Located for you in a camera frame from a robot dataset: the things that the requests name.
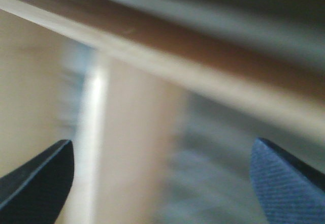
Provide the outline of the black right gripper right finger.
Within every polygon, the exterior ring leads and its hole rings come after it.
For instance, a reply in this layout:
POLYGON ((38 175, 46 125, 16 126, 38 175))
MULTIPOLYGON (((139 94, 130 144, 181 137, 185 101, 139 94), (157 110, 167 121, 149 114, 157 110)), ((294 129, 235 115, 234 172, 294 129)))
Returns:
POLYGON ((250 179, 269 223, 324 223, 324 173, 272 141, 256 139, 250 179))

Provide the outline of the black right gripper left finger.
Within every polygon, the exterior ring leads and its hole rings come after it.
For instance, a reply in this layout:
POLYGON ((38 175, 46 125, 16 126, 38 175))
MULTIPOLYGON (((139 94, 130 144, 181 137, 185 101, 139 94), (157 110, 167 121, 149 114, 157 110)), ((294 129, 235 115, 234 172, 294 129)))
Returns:
POLYGON ((1 223, 55 223, 73 179, 73 142, 60 140, 1 177, 1 223))

